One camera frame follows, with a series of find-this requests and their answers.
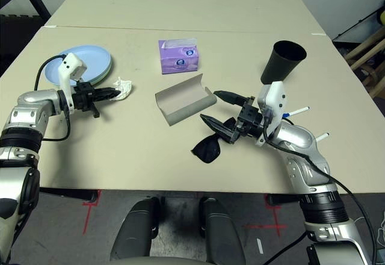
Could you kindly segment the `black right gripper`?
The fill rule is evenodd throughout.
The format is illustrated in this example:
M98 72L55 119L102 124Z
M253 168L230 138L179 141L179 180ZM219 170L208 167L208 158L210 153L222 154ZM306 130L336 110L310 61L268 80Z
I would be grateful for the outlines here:
M228 104L241 106L241 111L236 119L230 117L225 122L220 122L214 117L200 114L202 121L204 121L213 132L230 144L234 144L240 136L249 136L258 139L262 135L263 115L259 112L258 108L253 106L253 96L246 98L224 90L214 91L214 95Z

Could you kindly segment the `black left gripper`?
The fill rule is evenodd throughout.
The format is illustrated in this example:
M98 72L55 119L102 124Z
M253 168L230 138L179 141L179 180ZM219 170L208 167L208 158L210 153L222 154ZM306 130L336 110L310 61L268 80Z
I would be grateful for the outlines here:
M77 82L74 91L74 108L83 112L91 111L93 117L99 117L99 110L94 104L96 100L110 100L120 94L120 90L112 87L95 89L89 82Z

